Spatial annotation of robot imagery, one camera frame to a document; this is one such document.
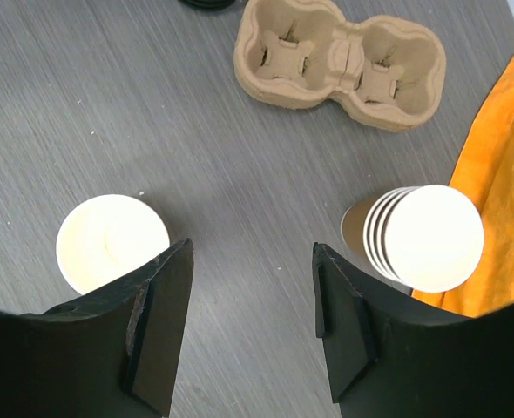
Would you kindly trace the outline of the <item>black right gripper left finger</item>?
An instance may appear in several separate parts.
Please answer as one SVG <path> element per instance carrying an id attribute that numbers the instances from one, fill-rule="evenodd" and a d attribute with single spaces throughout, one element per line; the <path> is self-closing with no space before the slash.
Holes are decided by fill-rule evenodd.
<path id="1" fill-rule="evenodd" d="M 193 243 L 41 313 L 0 311 L 0 417 L 167 417 Z"/>

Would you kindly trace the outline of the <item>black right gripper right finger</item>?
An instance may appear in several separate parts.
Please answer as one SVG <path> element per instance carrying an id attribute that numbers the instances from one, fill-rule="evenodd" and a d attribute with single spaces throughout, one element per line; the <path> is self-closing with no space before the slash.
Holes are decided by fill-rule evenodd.
<path id="1" fill-rule="evenodd" d="M 514 303 L 468 318 L 415 300 L 325 244 L 315 328 L 344 417 L 514 417 Z"/>

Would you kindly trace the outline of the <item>brown paper cup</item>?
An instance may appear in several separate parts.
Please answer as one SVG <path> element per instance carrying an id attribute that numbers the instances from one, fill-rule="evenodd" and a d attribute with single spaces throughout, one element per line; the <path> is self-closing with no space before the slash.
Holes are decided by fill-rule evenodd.
<path id="1" fill-rule="evenodd" d="M 88 199 L 64 219 L 56 239 L 59 270 L 84 295 L 143 266 L 170 246 L 162 218 L 139 199 Z"/>

